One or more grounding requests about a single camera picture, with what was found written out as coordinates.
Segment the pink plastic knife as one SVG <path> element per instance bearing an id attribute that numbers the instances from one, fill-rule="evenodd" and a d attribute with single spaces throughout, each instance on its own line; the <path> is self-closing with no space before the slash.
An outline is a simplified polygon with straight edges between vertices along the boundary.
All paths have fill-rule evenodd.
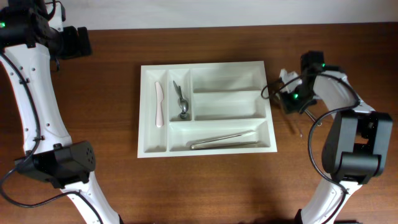
<path id="1" fill-rule="evenodd" d="M 155 82 L 155 91 L 156 91 L 156 117 L 155 117 L 155 125 L 160 128 L 164 125 L 163 111 L 162 111 L 162 102 L 164 100 L 164 94 L 159 82 Z"/>

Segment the metal tablespoon farther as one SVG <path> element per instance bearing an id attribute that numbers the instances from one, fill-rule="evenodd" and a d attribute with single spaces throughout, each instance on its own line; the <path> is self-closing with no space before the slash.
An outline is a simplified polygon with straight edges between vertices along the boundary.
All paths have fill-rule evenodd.
<path id="1" fill-rule="evenodd" d="M 313 113 L 311 113 L 308 109 L 306 109 L 304 112 L 313 122 L 315 122 L 317 120 L 315 115 Z M 317 126 L 321 126 L 321 125 L 322 125 L 321 121 L 317 123 Z"/>

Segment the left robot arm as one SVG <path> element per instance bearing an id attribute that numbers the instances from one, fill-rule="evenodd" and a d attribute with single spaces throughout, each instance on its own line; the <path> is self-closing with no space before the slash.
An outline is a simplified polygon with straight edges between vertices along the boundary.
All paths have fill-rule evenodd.
<path id="1" fill-rule="evenodd" d="M 87 28 L 65 19 L 60 1 L 9 1 L 1 10 L 1 63 L 24 135 L 14 171 L 59 189 L 87 223 L 121 223 L 96 180 L 92 145 L 72 141 L 58 109 L 50 64 L 92 53 Z"/>

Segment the metal chopstick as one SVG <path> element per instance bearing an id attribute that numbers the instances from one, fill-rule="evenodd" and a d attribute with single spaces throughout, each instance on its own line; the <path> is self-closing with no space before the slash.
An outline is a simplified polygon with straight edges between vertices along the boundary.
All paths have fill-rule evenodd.
<path id="1" fill-rule="evenodd" d="M 203 145 L 203 144 L 192 144 L 190 146 L 191 150 L 204 150 L 204 149 L 219 149 L 219 148 L 229 148 L 235 146 L 244 146 L 250 144 L 257 144 L 257 141 L 248 141 L 248 142 L 232 142 L 232 143 L 225 143 L 225 144 L 210 144 L 210 145 Z"/>
<path id="2" fill-rule="evenodd" d="M 220 141 L 220 140 L 224 140 L 224 139 L 237 138 L 237 137 L 241 137 L 241 136 L 247 136 L 247 135 L 250 135 L 250 134 L 253 134 L 253 133 L 255 133 L 255 131 L 249 130 L 249 131 L 244 131 L 244 132 L 235 133 L 235 134 L 229 134 L 229 135 L 224 135 L 224 136 L 217 136 L 217 137 L 212 137 L 212 138 L 199 139 L 199 140 L 194 140 L 194 141 L 189 142 L 189 145 L 191 146 L 191 145 L 195 145 L 195 144 L 202 144 L 202 143 Z"/>

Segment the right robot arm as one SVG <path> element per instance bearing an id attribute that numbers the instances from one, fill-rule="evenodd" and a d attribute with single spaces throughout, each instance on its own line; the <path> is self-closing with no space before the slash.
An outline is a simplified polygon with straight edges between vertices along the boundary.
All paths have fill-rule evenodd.
<path id="1" fill-rule="evenodd" d="M 282 86 L 275 91 L 286 113 L 304 113 L 318 100 L 326 113 L 314 120 L 307 150 L 315 165 L 312 138 L 327 116 L 333 124 L 322 149 L 321 176 L 315 194 L 298 210 L 295 223 L 335 223 L 348 199 L 373 177 L 384 172 L 393 120 L 367 105 L 349 84 L 345 72 L 327 65 L 323 52 L 309 51 L 300 58 L 300 73 L 280 73 Z"/>

